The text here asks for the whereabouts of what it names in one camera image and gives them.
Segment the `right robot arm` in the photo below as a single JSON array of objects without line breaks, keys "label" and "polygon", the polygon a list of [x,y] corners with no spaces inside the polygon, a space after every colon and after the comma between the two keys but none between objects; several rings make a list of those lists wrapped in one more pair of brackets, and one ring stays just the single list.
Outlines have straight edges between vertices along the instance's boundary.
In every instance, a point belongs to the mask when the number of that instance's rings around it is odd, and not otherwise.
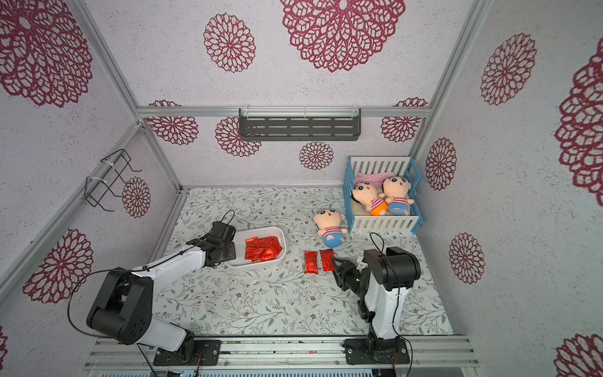
[{"label": "right robot arm", "polygon": [[365,338],[343,341],[346,363],[412,365],[414,350],[400,334],[403,305],[422,275],[417,257],[402,248],[364,252],[362,267],[347,259],[333,258],[333,275],[344,292],[358,297],[361,319],[369,323]]}]

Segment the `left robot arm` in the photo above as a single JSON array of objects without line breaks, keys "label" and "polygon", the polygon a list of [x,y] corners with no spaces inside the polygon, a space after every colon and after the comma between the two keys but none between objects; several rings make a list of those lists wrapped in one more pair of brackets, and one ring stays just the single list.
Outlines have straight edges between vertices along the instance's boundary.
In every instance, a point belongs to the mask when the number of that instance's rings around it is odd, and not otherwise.
[{"label": "left robot arm", "polygon": [[221,341],[199,341],[195,334],[153,315],[153,299],[187,273],[236,258],[236,229],[215,221],[206,235],[184,250],[149,265],[108,271],[86,319],[89,328],[124,345],[155,349],[156,367],[215,366]]}]

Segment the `white plastic storage box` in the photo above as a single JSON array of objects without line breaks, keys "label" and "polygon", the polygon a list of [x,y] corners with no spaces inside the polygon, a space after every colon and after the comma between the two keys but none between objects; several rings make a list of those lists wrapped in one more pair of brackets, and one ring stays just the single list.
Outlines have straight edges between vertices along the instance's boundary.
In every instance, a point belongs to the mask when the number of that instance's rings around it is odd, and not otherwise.
[{"label": "white plastic storage box", "polygon": [[[276,237],[282,250],[275,257],[275,259],[271,261],[251,262],[250,260],[246,260],[244,255],[246,251],[246,240],[251,239],[253,237]],[[284,232],[281,228],[278,228],[276,226],[237,231],[233,242],[235,244],[236,257],[231,261],[225,262],[225,265],[237,272],[268,268],[272,267],[273,265],[278,265],[279,263],[284,261],[285,254],[287,253],[287,243],[285,240]]]}]

